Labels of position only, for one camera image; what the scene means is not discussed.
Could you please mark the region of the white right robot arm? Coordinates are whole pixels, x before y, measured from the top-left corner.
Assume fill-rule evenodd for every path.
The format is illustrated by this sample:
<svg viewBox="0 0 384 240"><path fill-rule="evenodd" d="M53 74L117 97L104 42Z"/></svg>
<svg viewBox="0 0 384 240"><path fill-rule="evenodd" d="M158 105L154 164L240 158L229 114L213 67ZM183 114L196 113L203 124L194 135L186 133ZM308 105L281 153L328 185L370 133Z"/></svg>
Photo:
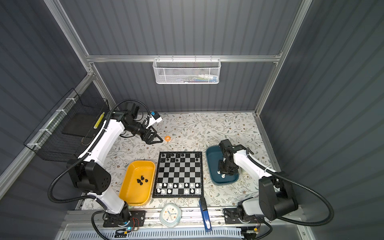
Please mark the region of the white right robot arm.
<svg viewBox="0 0 384 240"><path fill-rule="evenodd" d="M276 177L277 172L253 157L253 152L242 146L234 146L229 140L219 143L223 159L218 163L220 175L232 176L239 168L259 181L259 195L238 203L239 218L244 220L249 216L264 216L272 221L298 209L299 204L290 182Z"/></svg>

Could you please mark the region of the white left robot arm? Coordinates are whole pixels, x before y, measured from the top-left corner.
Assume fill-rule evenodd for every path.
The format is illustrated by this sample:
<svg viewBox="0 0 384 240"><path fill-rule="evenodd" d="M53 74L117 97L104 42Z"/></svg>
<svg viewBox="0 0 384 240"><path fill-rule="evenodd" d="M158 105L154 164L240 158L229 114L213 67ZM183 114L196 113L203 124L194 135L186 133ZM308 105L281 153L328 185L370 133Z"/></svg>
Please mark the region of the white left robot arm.
<svg viewBox="0 0 384 240"><path fill-rule="evenodd" d="M127 100L130 110L117 110L115 106L107 114L101 130L97 133L86 150L79 155L78 163L69 168L69 175L74 187L86 193L86 197L94 198L110 215L123 215L127 204L123 201L111 186L111 174L104 168L107 154L115 141L124 132L139 136L148 145L162 143L163 139L158 135L153 125L162 121L158 112L147 111L146 118L139 122L137 115L141 102Z"/></svg>

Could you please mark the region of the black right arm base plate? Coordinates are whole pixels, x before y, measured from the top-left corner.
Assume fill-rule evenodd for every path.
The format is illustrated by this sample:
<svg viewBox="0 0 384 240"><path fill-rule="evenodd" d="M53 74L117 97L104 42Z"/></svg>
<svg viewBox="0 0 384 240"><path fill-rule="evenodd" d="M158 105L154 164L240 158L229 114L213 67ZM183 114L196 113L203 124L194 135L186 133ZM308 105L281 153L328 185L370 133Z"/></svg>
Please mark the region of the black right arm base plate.
<svg viewBox="0 0 384 240"><path fill-rule="evenodd" d="M225 223L227 225L233 224L256 224L262 222L256 216L248 216L237 208L224 208L223 209Z"/></svg>

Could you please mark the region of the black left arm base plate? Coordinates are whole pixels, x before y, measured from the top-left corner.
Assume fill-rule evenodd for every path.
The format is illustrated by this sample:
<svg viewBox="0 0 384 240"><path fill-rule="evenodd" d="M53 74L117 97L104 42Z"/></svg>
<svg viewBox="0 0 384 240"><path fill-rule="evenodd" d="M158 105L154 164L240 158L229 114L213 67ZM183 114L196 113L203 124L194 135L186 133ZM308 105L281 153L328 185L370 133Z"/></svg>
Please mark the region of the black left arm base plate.
<svg viewBox="0 0 384 240"><path fill-rule="evenodd" d="M128 214L112 215L109 213L103 214L103 227L113 228L122 227L128 224L128 227L142 227L144 225L146 211L129 211Z"/></svg>

